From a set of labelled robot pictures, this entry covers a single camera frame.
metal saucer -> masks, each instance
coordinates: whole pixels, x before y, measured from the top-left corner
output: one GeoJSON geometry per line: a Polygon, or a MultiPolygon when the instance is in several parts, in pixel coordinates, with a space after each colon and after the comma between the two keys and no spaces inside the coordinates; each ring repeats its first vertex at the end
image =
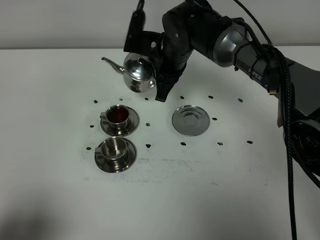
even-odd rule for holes
{"type": "Polygon", "coordinates": [[[127,153],[125,158],[122,160],[123,164],[112,164],[110,161],[108,161],[106,158],[104,158],[102,155],[94,153],[94,161],[95,164],[104,172],[107,173],[119,173],[127,170],[131,167],[131,165],[135,162],[137,157],[137,149],[135,145],[128,139],[122,138],[126,143],[127,153]]]}
{"type": "Polygon", "coordinates": [[[179,133],[186,136],[203,134],[210,125],[208,113],[195,105],[184,105],[174,111],[172,125],[179,133]]]}
{"type": "Polygon", "coordinates": [[[129,121],[128,121],[128,124],[122,129],[117,129],[112,127],[106,118],[101,117],[100,125],[102,130],[106,134],[114,137],[123,137],[133,133],[137,129],[140,123],[138,113],[135,110],[133,110],[131,107],[126,106],[126,108],[129,111],[129,121]]]}

teapot spout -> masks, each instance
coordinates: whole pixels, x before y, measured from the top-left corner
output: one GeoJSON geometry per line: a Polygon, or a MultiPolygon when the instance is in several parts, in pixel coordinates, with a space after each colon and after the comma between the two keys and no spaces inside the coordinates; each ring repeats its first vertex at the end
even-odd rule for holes
{"type": "Polygon", "coordinates": [[[110,59],[108,59],[108,58],[106,58],[106,57],[101,58],[101,60],[106,61],[108,64],[110,64],[111,67],[112,67],[118,74],[121,74],[121,75],[124,74],[125,69],[124,69],[123,66],[120,66],[120,65],[116,64],[114,61],[111,61],[110,59]]]}

